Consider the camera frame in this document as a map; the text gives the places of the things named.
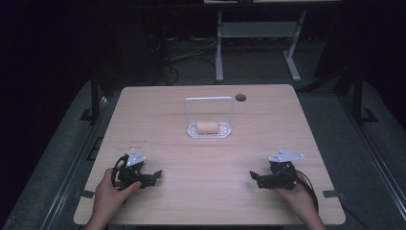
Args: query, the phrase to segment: white robot part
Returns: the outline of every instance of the white robot part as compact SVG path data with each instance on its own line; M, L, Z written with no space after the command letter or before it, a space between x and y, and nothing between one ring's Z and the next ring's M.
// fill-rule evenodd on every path
M126 165L133 166L146 160L146 157L139 153L135 148L129 149L128 160Z
M304 159L303 154L297 154L279 149L274 155L268 156L268 160L272 162L287 162L292 160L301 160Z

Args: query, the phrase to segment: table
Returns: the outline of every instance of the table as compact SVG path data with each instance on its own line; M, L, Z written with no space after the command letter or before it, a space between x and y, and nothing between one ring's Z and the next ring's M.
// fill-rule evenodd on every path
M234 101L231 134L193 139L187 133L184 100L246 96ZM249 174L269 174L267 156L278 148L304 155L295 167L311 180L325 224L345 215L323 159L290 85L155 86L125 88L105 133L85 186L94 192L106 168L135 147L147 157L142 173L163 170L155 187L137 191L112 224L288 225L301 221L270 190L259 189ZM93 199L82 197L75 213L86 224Z

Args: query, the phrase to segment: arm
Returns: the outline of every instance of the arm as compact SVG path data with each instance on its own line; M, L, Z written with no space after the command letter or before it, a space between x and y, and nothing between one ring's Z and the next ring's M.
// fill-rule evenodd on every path
M302 181L305 181L305 178L301 173L298 173L298 177ZM302 220L307 229L326 230L325 225L314 207L311 196L305 190L303 185L297 183L293 190L275 189L275 192L287 200L289 206Z
M118 191L111 184L111 173L112 169L107 169L101 183L96 187L93 213L87 222L86 230L103 230L125 200L141 186L141 182L135 182L125 190Z

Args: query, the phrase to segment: floor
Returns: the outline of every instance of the floor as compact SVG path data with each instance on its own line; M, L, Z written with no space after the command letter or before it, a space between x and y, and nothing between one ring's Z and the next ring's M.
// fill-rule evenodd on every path
M210 43L174 40L170 48L173 57L177 57L207 44ZM238 46L230 42L223 59L224 82L215 83L211 50L174 62L173 68L164 69L165 77L154 85L285 83L299 89L314 81L312 76L324 44L301 42L298 45L294 59L303 78L300 82L290 78L284 63L282 50L288 44L289 40L243 41ZM346 222L327 229L406 229L406 217L399 211L401 204L395 201L396 195L391 189L394 183L386 182L388 175L376 161L377 157L382 158L395 185L400 191L406 191L406 170L402 164L406 162L405 131L367 82L364 82L363 107L371 109L378 122L358 125L349 109L351 93L334 94L336 81L333 79L312 92L297 94L346 209ZM90 122L80 120L82 112L91 106L90 83L82 87L3 229L81 229L73 222L73 214L119 97L120 89L103 98L101 115L90 126ZM109 226L109 229L136 227ZM284 229L304 227L286 226Z

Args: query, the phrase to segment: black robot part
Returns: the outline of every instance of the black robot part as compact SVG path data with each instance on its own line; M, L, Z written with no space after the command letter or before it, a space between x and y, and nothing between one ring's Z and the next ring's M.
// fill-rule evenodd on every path
M250 171L251 177L257 181L260 189L284 188L292 190L296 183L296 169L292 162L270 162L272 174L258 175Z
M118 167L121 161L124 161L124 164L121 167ZM128 186L137 181L141 181L142 183L140 189L155 186L156 180L161 177L162 171L155 172L154 174L142 174L140 170L143 167L144 162L140 162L132 166L127 166L127 161L128 155L125 154L117 161L116 165L113 168L113 174L111 176L113 186L116 186L116 174L119 173L118 179L123 183L122 186L118 189L120 191L128 188Z

